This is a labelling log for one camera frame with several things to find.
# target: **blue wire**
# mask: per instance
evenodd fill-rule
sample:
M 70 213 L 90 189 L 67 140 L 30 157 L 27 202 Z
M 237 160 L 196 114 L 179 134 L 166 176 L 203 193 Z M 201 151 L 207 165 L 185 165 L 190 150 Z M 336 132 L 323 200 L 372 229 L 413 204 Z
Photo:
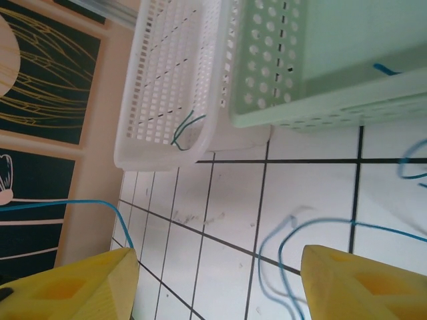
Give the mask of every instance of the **blue wire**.
M 74 204 L 74 203 L 96 203 L 96 204 L 100 204 L 100 205 L 106 205 L 107 207 L 112 208 L 115 211 L 115 214 L 117 215 L 117 217 L 119 218 L 121 227 L 123 228 L 123 231 L 125 232 L 125 236 L 126 236 L 127 242 L 129 243 L 129 246 L 131 247 L 131 249 L 133 249 L 133 242 L 132 242 L 131 236 L 129 234 L 129 231 L 127 230 L 125 221 L 123 220 L 123 217 L 121 216 L 121 213 L 119 212 L 119 210 L 115 206 L 113 206 L 111 203 L 108 203 L 106 201 L 102 201 L 102 200 L 61 200 L 61 201 L 52 201 L 52 202 L 43 202 L 43 203 L 30 203 L 27 205 L 14 205 L 11 207 L 0 207 L 0 212 L 39 208 L 39 207 L 50 207 L 52 205 L 68 205 L 68 204 Z
M 260 250 L 258 251 L 258 281 L 260 282 L 260 287 L 261 287 L 261 291 L 262 293 L 270 300 L 272 300 L 273 302 L 279 303 L 280 305 L 284 306 L 288 311 L 289 314 L 291 315 L 292 319 L 295 319 L 295 313 L 292 310 L 292 308 L 289 306 L 289 304 L 287 304 L 286 302 L 275 298 L 274 296 L 270 295 L 266 288 L 264 287 L 264 284 L 262 282 L 261 279 L 261 256 L 262 256 L 262 251 L 264 250 L 264 246 L 266 245 L 266 243 L 275 235 L 277 235 L 290 221 L 296 220 L 296 218 L 293 215 L 289 215 L 287 216 L 261 243 L 260 246 Z
M 419 148 L 421 148 L 425 145 L 427 145 L 427 139 L 421 140 L 420 142 L 416 143 L 411 148 L 409 148 L 409 150 L 407 150 L 407 152 L 405 152 L 402 159 L 399 160 L 399 165 L 398 165 L 398 176 L 400 178 L 413 180 L 413 179 L 420 179 L 420 178 L 427 177 L 427 173 L 423 173 L 421 175 L 412 175 L 410 177 L 407 177 L 403 174 L 403 169 L 405 167 L 405 164 L 407 164 L 409 162 L 411 155 L 414 154 Z
M 288 240 L 295 235 L 295 233 L 297 233 L 298 231 L 300 231 L 301 229 L 308 227 L 309 225 L 314 225 L 316 223 L 349 223 L 351 225 L 360 225 L 363 227 L 367 227 L 367 228 L 372 228 L 372 229 L 377 229 L 377 230 L 383 230 L 383 231 L 388 231 L 388 232 L 392 232 L 392 233 L 396 233 L 399 235 L 404 235 L 406 237 L 409 238 L 413 238 L 419 241 L 423 241 L 425 243 L 427 243 L 427 239 L 423 238 L 423 237 L 419 237 L 417 235 L 413 235 L 411 233 L 407 233 L 404 231 L 400 231 L 400 230 L 396 230 L 396 229 L 392 229 L 392 228 L 387 228 L 387 227 L 381 227 L 379 225 L 371 225 L 369 223 L 363 223 L 363 222 L 357 222 L 357 221 L 353 221 L 353 220 L 345 220 L 345 219 L 337 219 L 337 218 L 322 218 L 322 219 L 313 219 L 313 220 L 309 220 L 305 223 L 303 223 L 302 225 L 300 225 L 299 227 L 296 227 L 281 243 L 279 246 L 279 250 L 278 250 L 278 261 L 280 265 L 283 265 L 283 260 L 282 260 L 282 251 L 284 248 L 284 245 L 286 242 L 288 242 Z M 283 268 L 279 268 L 280 270 L 280 276 L 282 278 L 282 282 L 284 284 L 284 287 L 286 288 L 287 294 L 290 296 L 290 299 L 292 301 L 292 304 L 294 305 L 294 307 L 297 309 L 298 313 L 300 314 L 301 320 L 304 320 L 304 314 L 302 312 L 302 309 L 298 303 L 298 301 L 295 298 L 294 293 L 292 292 L 292 289 L 290 287 L 290 284 L 288 282 L 288 279 L 286 277 L 285 271 Z
M 374 67 L 374 69 L 377 69 L 386 75 L 399 75 L 399 74 L 401 74 L 401 72 L 395 72 L 393 70 L 390 70 L 389 68 L 387 68 L 385 65 L 382 65 L 381 63 L 375 63 L 373 65 L 373 67 Z

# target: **blue cable on floor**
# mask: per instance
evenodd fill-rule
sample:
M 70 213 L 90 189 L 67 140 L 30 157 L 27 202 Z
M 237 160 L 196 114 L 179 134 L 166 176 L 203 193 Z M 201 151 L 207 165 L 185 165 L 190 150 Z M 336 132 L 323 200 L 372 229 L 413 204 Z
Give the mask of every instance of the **blue cable on floor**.
M 288 242 L 288 240 L 293 237 L 298 231 L 300 231 L 301 229 L 308 227 L 310 225 L 314 225 L 317 223 L 349 223 L 351 225 L 360 225 L 362 227 L 367 227 L 367 228 L 371 228 L 371 229 L 377 229 L 377 230 L 383 230 L 383 231 L 388 231 L 391 233 L 396 233 L 399 235 L 404 235 L 406 237 L 415 239 L 415 240 L 419 240 L 422 242 L 427 243 L 427 239 L 423 238 L 423 237 L 419 237 L 417 235 L 413 235 L 411 233 L 408 232 L 404 232 L 404 231 L 400 231 L 400 230 L 396 230 L 396 229 L 392 229 L 392 228 L 387 228 L 387 227 L 381 227 L 379 225 L 371 225 L 369 223 L 363 223 L 363 222 L 357 222 L 357 221 L 353 221 L 353 220 L 345 220 L 345 219 L 337 219 L 337 218 L 321 218 L 321 219 L 313 219 L 313 220 L 309 220 L 303 224 L 301 224 L 300 226 L 296 227 L 281 243 L 279 246 L 279 250 L 278 250 L 278 261 L 280 265 L 284 265 L 283 264 L 283 259 L 282 259 L 282 251 L 283 248 L 285 246 L 285 244 Z M 302 309 L 298 303 L 298 301 L 295 298 L 294 293 L 292 292 L 292 289 L 290 287 L 290 284 L 288 282 L 288 279 L 286 277 L 285 274 L 285 270 L 282 267 L 279 267 L 280 270 L 280 277 L 282 278 L 282 283 L 284 284 L 284 287 L 286 288 L 287 294 L 289 294 L 289 297 L 292 301 L 292 304 L 294 305 L 294 307 L 297 309 L 298 313 L 300 314 L 301 320 L 304 320 L 304 314 L 302 312 Z
M 399 178 L 401 179 L 421 179 L 421 178 L 425 178 L 427 177 L 427 173 L 423 173 L 420 175 L 413 175 L 413 176 L 405 176 L 403 174 L 403 170 L 404 170 L 404 165 L 407 164 L 410 161 L 410 157 L 411 155 L 413 155 L 417 150 L 419 150 L 421 147 L 424 147 L 427 145 L 427 139 L 422 140 L 418 143 L 416 143 L 414 146 L 412 146 L 411 148 L 409 148 L 409 150 L 407 150 L 407 152 L 405 152 L 405 154 L 403 155 L 403 157 L 401 158 L 401 160 L 398 163 L 398 170 L 397 170 L 397 174 L 399 176 Z M 425 187 L 427 188 L 427 185 L 424 183 L 419 183 L 418 184 L 421 187 Z M 264 287 L 264 284 L 262 283 L 262 278 L 261 278 L 261 255 L 262 255 L 262 250 L 265 246 L 265 244 L 276 234 L 278 234 L 290 221 L 292 221 L 292 218 L 295 219 L 295 217 L 293 215 L 289 215 L 288 217 L 286 217 L 263 241 L 262 244 L 260 246 L 260 251 L 258 253 L 258 279 L 260 281 L 260 287 L 261 290 L 263 292 L 263 294 L 270 300 L 279 303 L 280 305 L 283 305 L 290 313 L 292 319 L 294 319 L 295 315 L 294 312 L 290 309 L 290 306 L 285 303 L 284 301 L 281 301 L 273 296 L 271 296 L 269 293 L 267 293 L 266 288 Z M 279 270 L 280 270 L 280 277 L 282 279 L 282 283 L 285 287 L 286 290 L 286 294 L 289 296 L 292 305 L 296 308 L 297 312 L 300 315 L 301 320 L 304 320 L 304 314 L 302 312 L 302 309 L 300 307 L 300 304 L 298 303 L 294 293 L 292 292 L 292 289 L 290 287 L 288 278 L 286 277 L 286 273 L 285 273 L 285 269 L 283 268 L 284 263 L 283 263 L 283 259 L 282 259 L 282 251 L 283 248 L 285 246 L 285 244 L 289 241 L 289 239 L 291 237 L 293 237 L 298 231 L 300 231 L 303 228 L 306 228 L 310 225 L 314 225 L 314 224 L 318 224 L 318 223 L 348 223 L 354 226 L 361 226 L 361 227 L 367 227 L 367 228 L 371 228 L 371 229 L 376 229 L 376 230 L 382 230 L 382 231 L 387 231 L 387 232 L 391 232 L 391 233 L 395 233 L 398 235 L 403 235 L 405 237 L 409 237 L 411 239 L 415 239 L 415 240 L 419 240 L 422 242 L 427 243 L 427 239 L 417 236 L 417 235 L 413 235 L 411 233 L 405 232 L 405 231 L 400 231 L 397 229 L 393 229 L 393 228 L 387 228 L 387 227 L 382 227 L 379 225 L 371 225 L 369 223 L 363 223 L 363 222 L 357 222 L 354 220 L 346 220 L 346 219 L 337 219 L 337 218 L 321 218 L 321 219 L 312 219 L 309 220 L 305 223 L 302 223 L 300 226 L 296 227 L 293 231 L 291 231 L 291 233 L 280 243 L 279 249 L 278 249 L 278 262 L 279 262 Z
M 0 207 L 0 212 L 7 212 L 7 211 L 16 211 L 16 210 L 23 210 L 23 209 L 32 209 L 32 208 L 40 208 L 40 207 L 50 207 L 52 205 L 70 205 L 75 203 L 85 203 L 85 204 L 98 204 L 98 205 L 106 205 L 107 207 L 110 207 L 114 210 L 115 214 L 119 218 L 121 227 L 123 228 L 123 231 L 125 233 L 127 242 L 129 243 L 129 246 L 131 249 L 133 249 L 133 242 L 131 239 L 131 236 L 129 234 L 129 231 L 127 230 L 126 223 L 123 220 L 123 217 L 121 216 L 120 211 L 111 203 L 108 203 L 106 201 L 102 200 L 60 200 L 60 201 L 52 201 L 52 202 L 43 202 L 43 203 L 30 203 L 27 205 L 14 205 L 10 207 Z

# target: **dark green panel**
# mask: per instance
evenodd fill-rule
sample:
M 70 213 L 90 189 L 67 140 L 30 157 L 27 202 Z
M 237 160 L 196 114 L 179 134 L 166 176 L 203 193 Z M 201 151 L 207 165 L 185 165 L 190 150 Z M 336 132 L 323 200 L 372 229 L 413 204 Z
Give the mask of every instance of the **dark green panel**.
M 80 15 L 83 15 L 89 19 L 92 19 L 98 23 L 105 24 L 105 17 L 101 15 L 97 15 L 96 13 L 87 10 L 86 8 L 80 7 L 79 5 L 76 5 L 74 2 L 71 2 L 70 0 L 53 0 L 54 3 L 57 3 L 58 5 L 62 5 L 63 7 L 73 10 L 74 12 L 77 12 Z
M 62 225 L 0 226 L 0 257 L 23 255 L 58 246 Z
M 7 164 L 9 155 L 12 168 Z M 73 179 L 75 161 L 0 149 L 0 179 L 17 199 L 66 199 Z M 8 176 L 13 176 L 10 186 Z M 20 203 L 9 203 L 7 206 Z M 62 219 L 65 206 L 25 209 L 0 213 L 0 221 Z
M 0 275 L 8 278 L 22 278 L 50 270 L 55 265 L 56 251 L 0 261 Z
M 0 129 L 79 144 L 100 40 L 8 0 L 0 14 L 21 57 L 14 86 L 0 97 Z

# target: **green plastic basket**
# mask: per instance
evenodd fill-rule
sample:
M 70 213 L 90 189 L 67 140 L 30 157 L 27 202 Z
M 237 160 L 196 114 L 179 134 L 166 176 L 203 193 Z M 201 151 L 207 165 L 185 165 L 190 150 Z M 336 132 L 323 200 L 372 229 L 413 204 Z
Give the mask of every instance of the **green plastic basket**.
M 232 123 L 308 130 L 427 115 L 426 13 L 425 0 L 235 0 Z

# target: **floor tile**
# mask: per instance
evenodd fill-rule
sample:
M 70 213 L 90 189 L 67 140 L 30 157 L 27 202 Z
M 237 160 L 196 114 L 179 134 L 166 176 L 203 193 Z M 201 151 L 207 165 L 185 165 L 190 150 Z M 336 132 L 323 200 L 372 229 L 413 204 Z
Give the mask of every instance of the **floor tile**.
M 193 299 L 200 243 L 201 235 L 178 225 L 171 225 L 163 282 L 189 305 Z
M 420 165 L 408 171 L 422 172 Z M 427 183 L 427 178 L 419 182 Z M 357 220 L 427 237 L 427 188 L 402 180 L 396 165 L 363 165 Z M 356 228 L 354 253 L 427 275 L 426 244 L 385 231 Z
M 149 210 L 170 218 L 173 194 L 175 193 L 177 171 L 156 172 Z
M 148 209 L 151 190 L 153 187 L 154 172 L 139 172 L 136 185 L 133 204 L 140 208 Z
M 337 128 L 298 133 L 275 127 L 268 159 L 357 158 L 359 128 Z
M 129 234 L 131 235 L 138 259 L 141 258 L 146 223 L 147 213 L 138 208 L 132 207 L 131 219 L 129 221 Z
M 217 151 L 215 160 L 264 160 L 266 144 L 242 150 Z
M 149 215 L 145 230 L 141 262 L 159 278 L 163 268 L 169 224 L 169 221 Z
M 137 172 L 126 171 L 123 175 L 123 181 L 121 183 L 120 199 L 132 203 L 133 193 L 135 192 Z
M 262 262 L 262 283 L 266 291 L 276 299 L 287 303 L 292 311 L 294 312 L 295 319 L 299 319 L 299 314 L 296 308 L 292 305 L 291 300 L 287 295 L 285 295 L 285 288 L 282 284 L 282 278 L 279 274 L 279 268 L 270 265 L 269 263 Z M 302 300 L 300 306 L 304 312 L 305 319 L 309 320 L 310 312 L 308 306 L 304 301 L 306 300 L 306 295 L 304 293 L 304 288 L 302 286 L 302 280 L 299 275 L 295 275 L 290 272 L 286 272 L 286 277 L 291 285 L 292 292 L 298 298 Z M 260 281 L 258 278 L 258 260 L 254 267 L 254 277 L 252 281 L 252 290 L 249 304 L 248 320 L 276 320 L 276 319 L 292 319 L 289 311 L 279 303 L 268 299 L 262 292 Z
M 121 247 L 117 244 L 117 242 L 115 242 L 113 239 L 111 240 L 111 246 L 110 246 L 110 251 L 112 250 L 116 250 L 116 249 L 120 249 Z
M 161 286 L 156 320 L 188 320 L 190 312 L 171 291 Z
M 143 267 L 140 267 L 138 288 L 132 311 L 135 320 L 154 320 L 159 290 L 160 282 Z
M 252 257 L 204 238 L 194 309 L 206 320 L 243 319 Z
M 258 248 L 288 215 L 298 224 L 321 217 L 350 219 L 355 165 L 273 164 L 267 166 Z M 278 247 L 292 230 L 288 224 L 265 246 L 263 255 L 278 260 Z M 321 224 L 302 229 L 284 247 L 284 263 L 300 269 L 304 245 L 319 244 L 346 251 L 349 225 Z
M 206 233 L 253 250 L 263 172 L 263 164 L 213 166 Z
M 214 159 L 214 152 L 208 151 L 206 152 L 203 157 L 200 159 L 202 161 L 212 161 Z
M 192 313 L 191 320 L 201 320 L 201 319 L 195 313 Z
M 129 227 L 129 219 L 131 216 L 132 206 L 119 201 L 119 205 L 117 206 L 117 208 L 119 209 L 119 212 L 121 213 L 121 216 L 123 217 L 123 220 L 126 223 L 126 227 Z M 126 236 L 118 218 L 115 218 L 113 237 L 118 243 L 125 246 Z
M 363 158 L 400 158 L 423 139 L 427 139 L 427 118 L 368 125 L 364 130 Z M 427 147 L 412 157 L 427 158 Z
M 198 163 L 179 170 L 172 220 L 202 230 L 212 164 Z

